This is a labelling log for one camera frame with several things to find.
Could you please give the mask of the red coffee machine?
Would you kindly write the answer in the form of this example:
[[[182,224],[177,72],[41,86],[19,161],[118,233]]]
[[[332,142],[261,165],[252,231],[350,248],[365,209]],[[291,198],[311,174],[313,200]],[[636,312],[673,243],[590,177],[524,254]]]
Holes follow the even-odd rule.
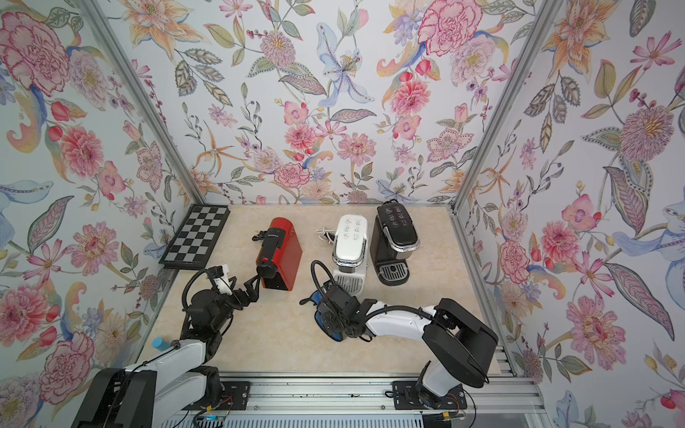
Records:
[[[262,243],[256,260],[256,272],[262,277],[262,286],[291,292],[303,256],[294,224],[286,218],[274,218],[269,228],[255,235],[253,241]]]

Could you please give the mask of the blue grey cleaning cloth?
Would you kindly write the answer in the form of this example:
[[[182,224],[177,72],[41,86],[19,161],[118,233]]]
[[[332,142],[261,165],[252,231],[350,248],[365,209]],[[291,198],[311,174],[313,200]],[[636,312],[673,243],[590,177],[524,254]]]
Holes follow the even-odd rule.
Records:
[[[316,311],[314,313],[314,320],[319,327],[319,329],[331,340],[335,342],[342,342],[344,340],[343,334],[342,333],[335,333],[331,329],[328,328],[328,325],[326,324],[326,321],[324,321],[324,315],[327,315],[329,313],[328,310],[321,311],[323,309],[322,307],[322,300],[323,297],[320,292],[313,292],[311,296],[302,299],[299,301],[300,306],[305,306],[307,304],[311,304],[316,307]]]

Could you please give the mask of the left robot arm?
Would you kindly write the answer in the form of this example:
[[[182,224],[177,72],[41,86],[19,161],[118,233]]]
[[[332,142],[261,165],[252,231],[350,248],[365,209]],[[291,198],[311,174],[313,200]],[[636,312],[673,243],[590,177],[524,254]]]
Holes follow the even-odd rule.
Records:
[[[178,339],[157,356],[96,375],[72,422],[74,427],[159,427],[181,410],[197,418],[246,402],[249,386],[222,381],[210,365],[235,313],[256,303],[260,276],[237,285],[226,266],[201,269],[181,294]]]

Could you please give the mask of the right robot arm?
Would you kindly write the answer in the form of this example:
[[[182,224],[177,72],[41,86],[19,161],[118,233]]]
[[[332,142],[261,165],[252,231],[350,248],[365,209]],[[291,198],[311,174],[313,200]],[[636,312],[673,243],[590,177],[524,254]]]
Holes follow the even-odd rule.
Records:
[[[316,292],[315,321],[330,339],[372,342],[390,336],[426,344],[433,358],[412,384],[394,383],[392,394],[399,408],[461,408],[457,395],[465,385],[482,388],[490,383],[488,370],[499,336],[484,322],[452,299],[443,298],[426,308],[360,301],[335,282],[319,260],[310,264]]]

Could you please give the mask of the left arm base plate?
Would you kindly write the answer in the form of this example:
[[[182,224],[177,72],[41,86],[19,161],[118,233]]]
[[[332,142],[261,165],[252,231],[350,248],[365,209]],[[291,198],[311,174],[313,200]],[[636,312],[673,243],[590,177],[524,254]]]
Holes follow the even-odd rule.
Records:
[[[212,387],[199,401],[192,403],[183,411],[246,410],[252,384],[250,382],[222,381],[221,387]]]

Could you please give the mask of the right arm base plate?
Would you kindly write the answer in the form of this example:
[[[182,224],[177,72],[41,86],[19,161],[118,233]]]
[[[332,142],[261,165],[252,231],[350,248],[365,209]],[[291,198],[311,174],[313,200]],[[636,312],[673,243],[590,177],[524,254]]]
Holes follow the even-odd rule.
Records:
[[[440,410],[458,411],[468,409],[467,397],[461,384],[452,388],[445,396],[439,397],[418,381],[394,381],[385,396],[392,400],[396,410]]]

